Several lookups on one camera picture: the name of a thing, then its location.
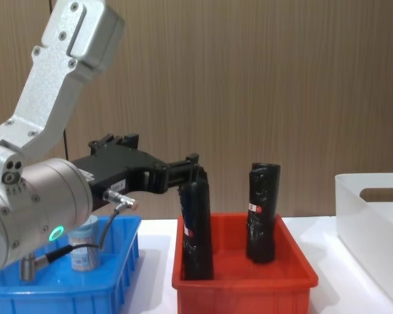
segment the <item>wooden wall panel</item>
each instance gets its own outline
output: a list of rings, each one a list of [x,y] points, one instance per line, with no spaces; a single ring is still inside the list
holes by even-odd
[[[213,211],[245,211],[252,162],[282,165],[278,212],[333,215],[334,175],[393,171],[393,0],[110,0],[127,32],[67,130],[167,162],[200,154]],[[176,191],[139,195],[145,218]]]
[[[14,112],[29,75],[31,51],[41,43],[50,16],[48,1],[0,0],[0,123]],[[45,158],[65,158],[60,143]]]

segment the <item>sticker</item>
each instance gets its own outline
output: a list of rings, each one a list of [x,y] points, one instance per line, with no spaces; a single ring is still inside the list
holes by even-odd
[[[87,172],[85,170],[79,169],[83,177],[86,179],[87,182],[93,181],[94,180],[94,174]]]
[[[188,237],[193,237],[193,236],[194,236],[193,231],[190,230],[190,229],[188,229],[188,228],[186,228],[185,225],[183,226],[183,230],[184,230],[185,234],[186,234]]]
[[[115,184],[112,184],[111,185],[111,190],[115,191],[115,192],[119,192],[121,190],[124,190],[125,186],[126,186],[126,181],[124,179],[124,180],[121,180],[121,181],[119,181],[119,182],[117,182]]]
[[[262,213],[262,207],[249,203],[249,210],[255,213]]]

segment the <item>small canister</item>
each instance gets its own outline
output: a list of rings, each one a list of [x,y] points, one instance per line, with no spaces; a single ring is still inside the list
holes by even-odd
[[[98,236],[98,218],[91,215],[88,220],[69,233],[69,242],[72,246],[89,243],[96,244]],[[71,253],[71,268],[77,271],[94,270],[100,264],[99,249],[94,247],[81,247]]]

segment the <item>white table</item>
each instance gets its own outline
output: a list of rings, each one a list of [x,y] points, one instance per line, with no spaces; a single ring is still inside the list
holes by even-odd
[[[389,313],[393,301],[355,261],[336,233],[335,217],[285,218],[284,222],[319,276],[310,312]],[[176,220],[144,220],[138,230],[140,259],[122,314],[176,314],[172,270]]]

